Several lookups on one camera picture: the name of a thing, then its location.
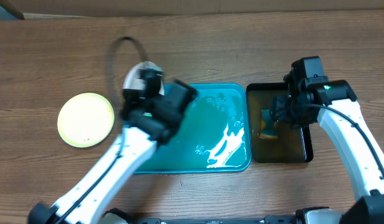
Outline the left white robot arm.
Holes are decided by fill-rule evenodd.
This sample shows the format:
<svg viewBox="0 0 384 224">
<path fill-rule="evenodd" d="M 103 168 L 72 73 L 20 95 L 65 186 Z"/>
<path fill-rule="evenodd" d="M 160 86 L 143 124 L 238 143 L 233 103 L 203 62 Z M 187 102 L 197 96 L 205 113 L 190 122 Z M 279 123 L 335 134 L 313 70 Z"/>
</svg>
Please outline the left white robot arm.
<svg viewBox="0 0 384 224">
<path fill-rule="evenodd" d="M 105 208 L 133 173 L 178 132 L 197 90 L 174 80 L 164 91 L 163 72 L 142 68 L 129 72 L 123 85 L 121 133 L 90 171 L 51 207 L 38 203 L 28 223 L 98 223 Z"/>
</svg>

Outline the green and yellow sponge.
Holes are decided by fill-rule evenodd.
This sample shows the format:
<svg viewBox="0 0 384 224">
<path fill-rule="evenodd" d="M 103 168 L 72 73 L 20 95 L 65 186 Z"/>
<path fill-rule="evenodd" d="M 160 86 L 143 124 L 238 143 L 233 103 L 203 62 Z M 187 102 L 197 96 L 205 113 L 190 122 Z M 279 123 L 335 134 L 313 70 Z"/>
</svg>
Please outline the green and yellow sponge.
<svg viewBox="0 0 384 224">
<path fill-rule="evenodd" d="M 271 119 L 271 110 L 262 110 L 259 137 L 262 139 L 277 139 L 277 125 L 278 123 Z"/>
</svg>

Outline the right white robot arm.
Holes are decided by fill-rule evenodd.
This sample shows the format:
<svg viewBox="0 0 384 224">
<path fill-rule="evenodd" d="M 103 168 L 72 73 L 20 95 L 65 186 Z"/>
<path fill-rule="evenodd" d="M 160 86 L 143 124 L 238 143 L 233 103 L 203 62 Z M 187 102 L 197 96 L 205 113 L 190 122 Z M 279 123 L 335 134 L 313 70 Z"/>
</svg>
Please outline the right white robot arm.
<svg viewBox="0 0 384 224">
<path fill-rule="evenodd" d="M 304 57 L 284 76 L 287 95 L 273 99 L 270 118 L 293 128 L 313 123 L 333 142 L 350 177 L 355 203 L 345 213 L 327 207 L 296 211 L 291 223 L 384 223 L 384 153 L 345 80 L 330 81 L 320 57 Z"/>
</svg>

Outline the yellow plate with sauce stain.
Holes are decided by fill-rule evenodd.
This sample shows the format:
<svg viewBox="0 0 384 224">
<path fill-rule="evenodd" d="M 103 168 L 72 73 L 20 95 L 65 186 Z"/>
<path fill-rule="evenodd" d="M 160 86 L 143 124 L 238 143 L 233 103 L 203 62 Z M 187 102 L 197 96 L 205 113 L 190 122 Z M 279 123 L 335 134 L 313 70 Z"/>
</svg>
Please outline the yellow plate with sauce stain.
<svg viewBox="0 0 384 224">
<path fill-rule="evenodd" d="M 105 97 L 97 93 L 81 93 L 62 106 L 57 130 L 67 144 L 87 148 L 102 142 L 114 123 L 114 109 Z"/>
</svg>

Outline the white plate with dark stain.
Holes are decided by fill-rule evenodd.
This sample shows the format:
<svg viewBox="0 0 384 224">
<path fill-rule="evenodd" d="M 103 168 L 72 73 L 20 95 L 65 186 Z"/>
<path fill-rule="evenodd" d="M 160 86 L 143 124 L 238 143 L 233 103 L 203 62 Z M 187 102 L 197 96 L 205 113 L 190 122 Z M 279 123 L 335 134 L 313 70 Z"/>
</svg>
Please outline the white plate with dark stain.
<svg viewBox="0 0 384 224">
<path fill-rule="evenodd" d="M 141 62 L 137 65 L 135 65 L 127 74 L 124 84 L 123 84 L 123 89 L 136 89 L 136 90 L 142 90 L 145 86 L 143 83 L 142 79 L 139 76 L 139 71 L 140 69 L 143 68 L 153 68 L 162 71 L 162 68 L 158 67 L 155 63 L 153 62 Z M 161 84 L 161 93 L 164 95 L 164 85 L 163 82 Z"/>
</svg>

